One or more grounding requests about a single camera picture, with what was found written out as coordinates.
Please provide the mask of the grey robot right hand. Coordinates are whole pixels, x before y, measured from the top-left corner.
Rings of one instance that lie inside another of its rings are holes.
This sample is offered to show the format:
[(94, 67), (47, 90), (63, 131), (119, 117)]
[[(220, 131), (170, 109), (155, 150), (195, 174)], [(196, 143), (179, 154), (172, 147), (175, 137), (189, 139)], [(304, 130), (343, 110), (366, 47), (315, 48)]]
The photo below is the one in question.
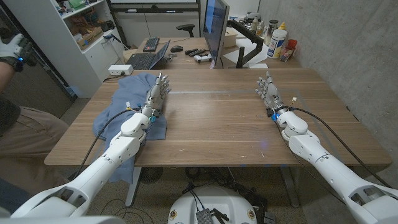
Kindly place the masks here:
[(255, 91), (263, 100), (269, 118), (277, 119), (282, 113), (287, 112), (288, 107), (284, 105), (270, 72), (266, 72), (265, 78), (258, 78)]

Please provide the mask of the person's white gloved hand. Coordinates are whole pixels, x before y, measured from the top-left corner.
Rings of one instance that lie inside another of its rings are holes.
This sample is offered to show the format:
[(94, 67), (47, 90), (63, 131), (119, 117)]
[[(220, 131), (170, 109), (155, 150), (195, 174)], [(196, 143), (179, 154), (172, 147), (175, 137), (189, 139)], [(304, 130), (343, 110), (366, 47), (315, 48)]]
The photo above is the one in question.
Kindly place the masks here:
[(17, 34), (8, 44), (1, 40), (1, 58), (10, 57), (23, 61), (29, 48), (29, 41), (22, 34)]

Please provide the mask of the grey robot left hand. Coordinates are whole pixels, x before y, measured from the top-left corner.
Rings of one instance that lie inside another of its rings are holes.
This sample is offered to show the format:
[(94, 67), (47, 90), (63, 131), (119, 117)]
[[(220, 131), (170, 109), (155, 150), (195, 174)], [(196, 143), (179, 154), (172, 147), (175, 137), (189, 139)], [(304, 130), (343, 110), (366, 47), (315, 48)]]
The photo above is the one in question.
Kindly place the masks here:
[(159, 72), (159, 76), (155, 79), (155, 84), (147, 93), (144, 107), (141, 110), (142, 114), (148, 118), (159, 116), (163, 102), (170, 92), (169, 81), (168, 75), (163, 75), (162, 72)]

